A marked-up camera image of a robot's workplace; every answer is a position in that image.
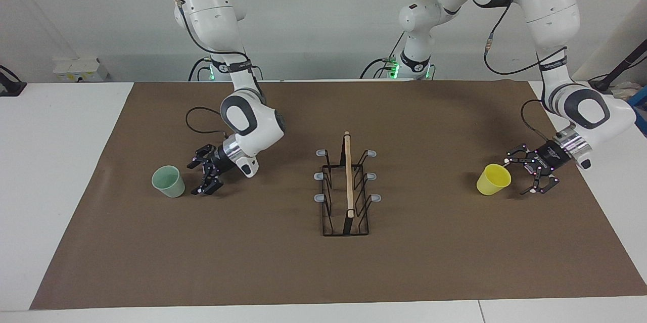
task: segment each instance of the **green cup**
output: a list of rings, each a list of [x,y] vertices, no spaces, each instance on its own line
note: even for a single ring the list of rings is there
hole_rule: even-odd
[[[184,180],[175,166],[168,165],[157,169],[153,173],[151,182],[155,189],[163,192],[169,198],[176,198],[184,193]]]

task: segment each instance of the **white table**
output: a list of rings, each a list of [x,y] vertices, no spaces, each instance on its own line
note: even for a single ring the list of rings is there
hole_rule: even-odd
[[[27,311],[131,88],[31,84],[18,98],[0,98],[0,321],[647,321],[645,296]],[[567,125],[551,119],[557,129]],[[598,148],[582,173],[643,280],[645,160],[647,139],[634,127]]]

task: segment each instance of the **wooden handle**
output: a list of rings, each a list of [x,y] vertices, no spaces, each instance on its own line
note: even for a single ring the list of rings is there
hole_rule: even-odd
[[[346,199],[348,203],[347,216],[355,218],[355,206],[353,196],[353,158],[351,157],[351,133],[346,131],[344,133],[344,145],[346,146]]]

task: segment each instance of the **brown mat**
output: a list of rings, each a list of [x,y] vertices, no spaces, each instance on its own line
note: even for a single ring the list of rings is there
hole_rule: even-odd
[[[183,166],[219,138],[188,130],[185,111],[217,107],[231,86],[136,84],[32,309],[647,295],[575,165],[546,196],[518,196],[531,183],[520,167],[510,189],[476,191],[485,165],[543,143],[519,118],[534,97],[526,83],[263,88],[288,131],[259,155],[258,175],[232,171],[217,196],[171,200],[153,171],[173,164],[197,185]],[[224,127],[208,113],[194,123]],[[366,167],[384,200],[370,236],[324,238],[314,152],[337,155],[346,130],[355,150],[378,152]]]

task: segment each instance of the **white robotic arm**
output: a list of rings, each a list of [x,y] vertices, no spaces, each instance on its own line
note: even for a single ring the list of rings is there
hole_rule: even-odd
[[[473,0],[482,8],[508,8],[517,3],[524,11],[525,21],[535,42],[538,66],[544,83],[543,106],[571,122],[552,141],[529,151],[524,147],[512,150],[506,162],[521,162],[536,176],[527,192],[545,193],[559,180],[555,169],[575,159],[583,169],[591,168],[591,151],[601,143],[625,131],[635,122],[635,113],[622,100],[601,95],[577,84],[569,76],[566,64],[566,43],[580,28],[580,12],[575,0]],[[432,49],[430,30],[453,19],[467,0],[420,0],[400,12],[400,24],[408,33],[404,50],[398,59],[400,77],[423,77]],[[484,60],[492,47],[494,31],[488,38]],[[525,158],[512,155],[526,152]],[[550,179],[547,187],[539,187],[539,178]]]
[[[256,175],[256,155],[284,136],[284,119],[266,106],[265,96],[243,49],[233,0],[175,0],[175,18],[201,49],[212,54],[212,71],[231,76],[234,92],[220,105],[220,115],[234,131],[221,146],[207,145],[196,152],[190,168],[203,165],[203,185],[194,194],[212,194],[222,186],[218,176],[238,167],[248,178]]]

